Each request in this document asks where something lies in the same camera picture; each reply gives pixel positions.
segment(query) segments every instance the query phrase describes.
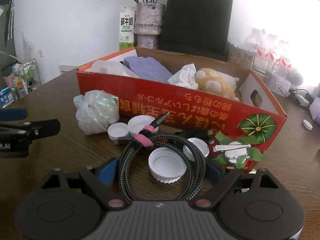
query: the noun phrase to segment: gray ribbed panel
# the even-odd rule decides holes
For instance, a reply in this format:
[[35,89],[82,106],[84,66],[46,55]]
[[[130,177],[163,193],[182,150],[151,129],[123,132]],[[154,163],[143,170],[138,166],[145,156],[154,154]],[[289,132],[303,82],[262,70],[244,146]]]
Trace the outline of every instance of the gray ribbed panel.
[[126,210],[109,212],[84,240],[236,239],[223,231],[211,213],[196,211],[187,201],[134,201]]

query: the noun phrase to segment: vase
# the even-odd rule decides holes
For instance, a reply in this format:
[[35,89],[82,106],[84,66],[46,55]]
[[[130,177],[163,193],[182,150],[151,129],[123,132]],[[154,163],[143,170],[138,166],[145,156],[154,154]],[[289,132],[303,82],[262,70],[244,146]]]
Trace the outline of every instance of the vase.
[[137,4],[134,33],[138,35],[138,47],[158,48],[158,35],[162,31],[165,5],[142,2]]

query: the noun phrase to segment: wooden table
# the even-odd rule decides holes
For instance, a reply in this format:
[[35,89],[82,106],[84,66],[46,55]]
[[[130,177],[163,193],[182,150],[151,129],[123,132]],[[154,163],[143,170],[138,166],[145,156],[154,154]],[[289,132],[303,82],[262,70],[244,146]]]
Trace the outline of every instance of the wooden table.
[[[13,108],[28,110],[29,121],[57,118],[61,131],[57,136],[36,140],[25,159],[0,159],[0,239],[20,239],[13,224],[13,214],[23,195],[53,168],[63,172],[79,167],[98,166],[110,157],[118,157],[121,147],[113,145],[107,134],[86,136],[75,117],[73,97],[79,94],[76,72],[71,71],[48,82]],[[284,127],[265,152],[267,161],[257,167],[269,169],[297,198],[306,212],[301,240],[318,240],[320,236],[320,127],[312,131],[302,127],[309,113],[287,98],[277,96],[288,115]],[[144,199],[173,199],[184,186],[184,179],[173,185],[157,182],[147,165],[147,154],[134,159],[131,168],[132,187]]]

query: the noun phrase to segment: plush toy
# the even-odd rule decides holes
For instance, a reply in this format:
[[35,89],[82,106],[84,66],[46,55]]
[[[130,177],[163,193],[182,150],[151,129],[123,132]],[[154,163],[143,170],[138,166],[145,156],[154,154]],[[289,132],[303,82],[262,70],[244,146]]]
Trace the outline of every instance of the plush toy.
[[196,82],[199,85],[199,90],[235,101],[239,101],[239,98],[236,98],[234,93],[237,87],[236,82],[238,81],[238,78],[211,68],[202,68],[196,73]]

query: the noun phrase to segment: red cardboard box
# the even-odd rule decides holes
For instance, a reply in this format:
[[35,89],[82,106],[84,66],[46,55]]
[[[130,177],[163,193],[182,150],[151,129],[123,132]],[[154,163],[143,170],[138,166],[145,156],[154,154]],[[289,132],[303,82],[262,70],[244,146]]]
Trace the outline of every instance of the red cardboard box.
[[287,116],[262,80],[250,70],[238,65],[206,57],[174,52],[129,48],[99,60],[122,61],[126,57],[153,57],[171,73],[194,63],[196,69],[212,68],[240,79],[235,92],[240,102],[198,90],[186,89],[149,80],[96,73],[89,62],[77,70],[81,94],[90,90],[104,90],[119,97],[120,115],[133,117],[147,114],[157,117],[170,112],[167,125],[200,130],[222,130],[225,133],[241,127],[248,135],[255,135],[262,152],[272,143]]

